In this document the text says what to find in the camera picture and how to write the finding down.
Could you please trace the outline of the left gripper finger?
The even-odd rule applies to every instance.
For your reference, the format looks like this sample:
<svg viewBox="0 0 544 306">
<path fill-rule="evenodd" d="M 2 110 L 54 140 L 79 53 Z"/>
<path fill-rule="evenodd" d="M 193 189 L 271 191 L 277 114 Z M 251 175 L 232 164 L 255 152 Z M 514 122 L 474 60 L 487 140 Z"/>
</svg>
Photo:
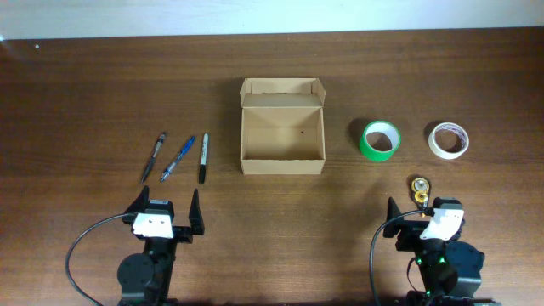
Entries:
<svg viewBox="0 0 544 306">
<path fill-rule="evenodd" d="M 205 234 L 205 225 L 204 225 L 203 217 L 201 214 L 198 189 L 195 189 L 193 192 L 191 205 L 190 205 L 190 212 L 189 212 L 189 221 L 190 221 L 191 233 L 193 235 Z"/>
<path fill-rule="evenodd" d="M 125 213 L 141 213 L 145 210 L 149 202 L 150 188 L 145 185 L 141 190 L 139 196 L 134 202 L 125 210 Z"/>
</svg>

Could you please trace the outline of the green tape roll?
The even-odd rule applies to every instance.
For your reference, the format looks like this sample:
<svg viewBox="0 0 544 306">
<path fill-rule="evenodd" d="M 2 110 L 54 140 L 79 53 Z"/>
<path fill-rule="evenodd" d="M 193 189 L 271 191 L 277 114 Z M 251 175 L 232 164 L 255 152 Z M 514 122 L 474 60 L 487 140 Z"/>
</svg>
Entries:
<svg viewBox="0 0 544 306">
<path fill-rule="evenodd" d="M 360 138 L 360 152 L 372 162 L 385 162 L 400 147 L 399 129 L 387 121 L 370 122 Z"/>
</svg>

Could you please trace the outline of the white masking tape roll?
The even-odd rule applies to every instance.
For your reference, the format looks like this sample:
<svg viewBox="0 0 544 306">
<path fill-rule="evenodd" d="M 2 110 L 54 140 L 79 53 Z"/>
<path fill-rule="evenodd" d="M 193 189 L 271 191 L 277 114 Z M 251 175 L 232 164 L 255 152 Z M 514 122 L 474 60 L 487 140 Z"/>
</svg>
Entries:
<svg viewBox="0 0 544 306">
<path fill-rule="evenodd" d="M 454 160 L 462 156 L 469 147 L 468 133 L 458 124 L 442 122 L 428 135 L 428 146 L 439 158 Z"/>
</svg>

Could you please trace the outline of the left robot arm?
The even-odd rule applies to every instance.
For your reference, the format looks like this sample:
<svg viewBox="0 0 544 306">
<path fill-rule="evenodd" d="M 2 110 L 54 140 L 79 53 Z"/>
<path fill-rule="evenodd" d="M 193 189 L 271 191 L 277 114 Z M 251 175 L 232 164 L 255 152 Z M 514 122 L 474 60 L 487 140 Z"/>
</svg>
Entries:
<svg viewBox="0 0 544 306">
<path fill-rule="evenodd" d="M 190 244 L 205 233 L 199 192 L 193 192 L 188 226 L 173 224 L 173 203 L 151 200 L 145 186 L 125 211 L 122 222 L 131 226 L 133 235 L 144 242 L 144 250 L 122 260 L 117 279 L 122 287 L 120 305 L 177 305 L 169 296 L 173 266 L 179 244 Z"/>
</svg>

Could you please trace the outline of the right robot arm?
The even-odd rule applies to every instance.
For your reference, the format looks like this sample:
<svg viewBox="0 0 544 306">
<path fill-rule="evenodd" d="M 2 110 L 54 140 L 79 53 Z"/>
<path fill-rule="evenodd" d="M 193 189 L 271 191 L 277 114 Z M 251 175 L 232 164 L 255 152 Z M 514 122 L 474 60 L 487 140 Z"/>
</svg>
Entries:
<svg viewBox="0 0 544 306">
<path fill-rule="evenodd" d="M 406 294 L 407 305 L 471 305 L 482 283 L 485 254 L 460 241 L 464 225 L 462 204 L 455 198 L 437 197 L 428 221 L 406 220 L 394 199 L 388 200 L 383 236 L 396 238 L 396 250 L 412 252 L 424 289 Z"/>
</svg>

